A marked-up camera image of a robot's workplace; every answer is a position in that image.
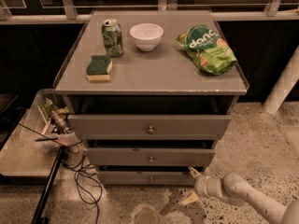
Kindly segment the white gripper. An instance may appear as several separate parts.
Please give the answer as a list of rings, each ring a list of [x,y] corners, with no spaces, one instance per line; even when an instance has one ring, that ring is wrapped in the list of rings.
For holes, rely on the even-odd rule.
[[[197,202],[200,197],[210,198],[221,196],[221,180],[209,175],[201,175],[195,168],[189,166],[191,175],[195,180],[194,191],[184,197],[179,203],[181,205],[188,205]]]

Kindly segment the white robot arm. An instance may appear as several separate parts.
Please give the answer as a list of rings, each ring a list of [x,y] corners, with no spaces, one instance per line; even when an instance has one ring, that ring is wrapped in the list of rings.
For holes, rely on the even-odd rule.
[[[189,170],[194,178],[193,191],[179,202],[181,205],[194,203],[200,197],[214,197],[235,206],[247,203],[269,224],[299,224],[298,200],[285,206],[258,191],[235,173],[219,178],[201,174],[191,166]]]

